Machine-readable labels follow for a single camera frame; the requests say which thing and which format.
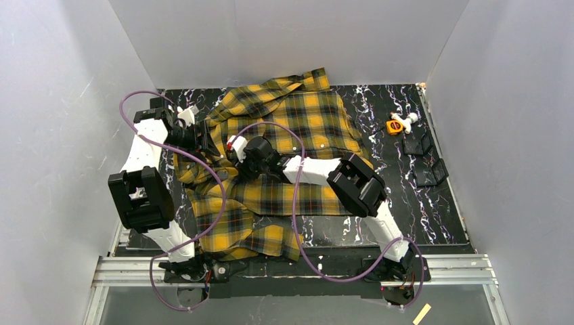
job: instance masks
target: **white wall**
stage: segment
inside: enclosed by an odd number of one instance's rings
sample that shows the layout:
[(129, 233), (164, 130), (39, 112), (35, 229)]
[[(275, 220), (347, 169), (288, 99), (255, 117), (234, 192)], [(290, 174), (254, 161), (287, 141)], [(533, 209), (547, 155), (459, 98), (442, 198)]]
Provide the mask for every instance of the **white wall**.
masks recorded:
[(2, 1), (0, 76), (0, 323), (80, 324), (118, 222), (118, 102), (153, 84), (104, 0)]
[(571, 324), (574, 2), (471, 0), (428, 97), (512, 324)]
[(160, 88), (259, 83), (325, 66), (332, 84), (428, 78), (468, 0), (110, 0)]

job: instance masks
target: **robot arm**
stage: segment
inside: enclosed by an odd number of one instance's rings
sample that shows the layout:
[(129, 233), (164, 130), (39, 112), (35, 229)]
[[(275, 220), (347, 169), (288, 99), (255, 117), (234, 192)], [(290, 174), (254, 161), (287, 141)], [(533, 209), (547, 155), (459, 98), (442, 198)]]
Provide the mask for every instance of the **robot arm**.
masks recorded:
[[(279, 154), (264, 137), (249, 142), (243, 137), (233, 141), (234, 138), (230, 138), (227, 149), (232, 152), (241, 176), (255, 179), (265, 173), (294, 183), (302, 165), (300, 182), (330, 186), (350, 213), (363, 218), (381, 250), (393, 239), (402, 237), (389, 210), (384, 181), (360, 157), (348, 153), (337, 159), (305, 158), (301, 162), (300, 156)], [(410, 274), (415, 255), (408, 242), (394, 243), (383, 259), (387, 274), (403, 279)]]
[[(180, 146), (196, 152), (219, 155), (210, 146), (206, 125), (196, 125), (192, 108), (178, 109), (177, 118), (168, 108), (151, 108), (137, 112), (134, 123), (138, 134), (134, 136), (128, 159), (120, 173), (110, 175), (108, 186), (127, 229), (134, 229), (155, 241), (167, 252), (188, 241), (174, 220), (173, 199), (159, 172), (161, 148), (148, 144), (139, 136), (162, 144)], [(169, 254), (171, 263), (187, 263), (195, 256), (194, 243)]]

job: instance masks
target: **purple cable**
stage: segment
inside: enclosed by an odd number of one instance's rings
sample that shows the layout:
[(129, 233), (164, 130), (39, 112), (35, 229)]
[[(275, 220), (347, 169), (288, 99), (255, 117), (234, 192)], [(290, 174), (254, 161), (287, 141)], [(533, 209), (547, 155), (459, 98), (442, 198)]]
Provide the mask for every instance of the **purple cable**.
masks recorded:
[[(257, 126), (257, 125), (261, 125), (261, 124), (269, 124), (269, 125), (275, 125), (276, 127), (280, 127), (281, 129), (289, 132), (289, 134), (291, 134), (291, 136), (293, 136), (297, 142), (301, 145), (301, 162), (304, 161), (305, 159), (305, 145), (303, 144), (303, 141), (301, 140), (300, 137), (298, 137), (295, 133), (293, 133), (293, 131), (289, 130), (287, 127), (284, 127), (283, 125), (274, 123), (274, 122), (257, 122), (257, 123), (253, 123), (251, 125), (248, 125), (247, 127), (243, 128), (243, 130), (239, 131), (239, 133), (237, 133), (237, 136), (234, 138), (234, 140), (231, 142), (235, 142), (235, 140), (237, 138), (239, 138), (240, 135), (242, 135), (245, 131), (247, 131), (248, 129), (250, 129), (251, 127)], [(293, 231), (295, 232), (295, 240), (297, 241), (297, 246), (299, 246), (299, 250), (301, 251), (301, 255), (303, 256), (303, 259), (305, 260), (305, 262), (307, 262), (307, 264), (309, 265), (309, 267), (313, 270), (313, 272), (315, 272), (315, 274), (317, 274), (318, 276), (320, 276), (321, 278), (325, 279), (325, 280), (329, 280), (331, 282), (339, 282), (339, 283), (347, 283), (347, 282), (352, 282), (352, 281), (356, 281), (359, 279), (364, 278), (367, 274), (371, 273), (372, 270), (379, 264), (380, 260), (384, 257), (384, 255), (387, 253), (387, 251), (390, 249), (391, 245), (398, 242), (399, 240), (407, 240), (408, 242), (412, 243), (416, 252), (418, 253), (418, 256), (420, 258), (420, 271), (421, 271), (421, 277), (420, 277), (420, 283), (419, 283), (419, 287), (418, 290), (416, 291), (416, 294), (413, 298), (413, 300), (411, 300), (409, 303), (407, 303), (406, 305), (404, 305), (404, 307), (409, 307), (410, 305), (412, 305), (416, 299), (420, 296), (420, 293), (422, 292), (422, 284), (423, 284), (423, 279), (424, 279), (424, 259), (422, 258), (422, 254), (420, 252), (420, 249), (418, 248), (418, 246), (416, 245), (416, 243), (411, 239), (411, 238), (395, 238), (392, 241), (390, 241), (385, 248), (382, 250), (381, 254), (378, 256), (378, 258), (375, 260), (375, 262), (363, 273), (359, 274), (358, 276), (353, 276), (351, 278), (346, 278), (346, 279), (337, 279), (337, 278), (331, 278), (329, 276), (326, 276), (325, 274), (321, 273), (321, 271), (319, 271), (311, 262), (311, 260), (309, 260), (303, 245), (301, 244), (301, 239), (299, 238), (299, 232), (297, 230), (297, 218), (296, 218), (296, 203), (297, 203), (297, 192), (299, 190), (299, 181), (301, 179), (301, 173), (303, 172), (303, 164), (299, 165), (299, 170), (297, 171), (297, 177), (295, 179), (295, 187), (293, 189), (293, 202), (292, 202), (292, 214), (291, 214), (291, 220), (292, 220), (292, 226), (293, 226)]]
[[(124, 103), (125, 101), (130, 98), (133, 95), (137, 95), (138, 93), (149, 93), (152, 95), (156, 95), (156, 96), (160, 96), (163, 99), (167, 100), (168, 102), (173, 103), (172, 100), (170, 100), (168, 97), (157, 93), (155, 91), (148, 91), (148, 90), (139, 90), (139, 91), (134, 91), (133, 93), (129, 93), (127, 94), (124, 99), (121, 100), (120, 102), (120, 114), (123, 118), (123, 120), (126, 122), (126, 124), (128, 124), (128, 126), (130, 127), (130, 129), (132, 129), (136, 134), (138, 132), (138, 130), (135, 128), (135, 125), (133, 124), (132, 121), (130, 121), (125, 112), (124, 112)], [(170, 150), (173, 151), (175, 153), (181, 154), (183, 156), (188, 157), (189, 159), (193, 160), (194, 162), (198, 163), (199, 165), (201, 165), (202, 167), (204, 167), (214, 178), (215, 181), (217, 182), (217, 185), (219, 185), (219, 187), (221, 188), (221, 199), (222, 199), (222, 203), (221, 203), (221, 209), (219, 209), (219, 214), (217, 215), (217, 218), (215, 218), (215, 220), (213, 221), (212, 224), (209, 225), (209, 227), (207, 227), (207, 229), (205, 229), (202, 233), (196, 235), (195, 237), (191, 238), (190, 240), (188, 240), (187, 242), (183, 242), (179, 245), (177, 245), (176, 247), (173, 247), (172, 249), (170, 249), (169, 251), (163, 253), (163, 254), (159, 254), (157, 256), (152, 257), (152, 259), (150, 260), (150, 282), (152, 283), (152, 288), (154, 289), (154, 292), (156, 293), (156, 295), (158, 296), (158, 298), (164, 303), (164, 305), (166, 305), (167, 307), (170, 307), (171, 309), (177, 310), (177, 311), (190, 311), (193, 310), (201, 305), (203, 305), (207, 299), (204, 299), (203, 301), (201, 301), (200, 303), (198, 303), (197, 305), (193, 306), (193, 307), (188, 307), (188, 308), (180, 308), (180, 307), (175, 307), (174, 305), (171, 305), (170, 303), (168, 303), (159, 293), (156, 284), (154, 282), (154, 261), (160, 257), (166, 257), (168, 256), (169, 253), (172, 253), (174, 251), (177, 251), (178, 249), (180, 249), (181, 247), (184, 247), (185, 245), (189, 245), (192, 242), (197, 241), (199, 238), (205, 236), (208, 232), (210, 232), (215, 225), (217, 225), (217, 223), (219, 222), (219, 220), (221, 219), (221, 216), (223, 215), (223, 212), (225, 212), (225, 201), (227, 200), (227, 196), (225, 195), (225, 187), (223, 186), (223, 183), (221, 183), (221, 179), (219, 179), (219, 177), (217, 176), (217, 173), (211, 169), (205, 162), (202, 162), (200, 159), (196, 158), (195, 156), (192, 156), (191, 154), (188, 154), (187, 152), (180, 150), (176, 147), (172, 147), (172, 146), (168, 146), (165, 144), (160, 144), (158, 142), (152, 141), (146, 137), (144, 137), (143, 135), (139, 136), (142, 140), (144, 140), (145, 142), (148, 142), (149, 144), (153, 144), (155, 146), (158, 146), (160, 148), (166, 149), (166, 150)]]

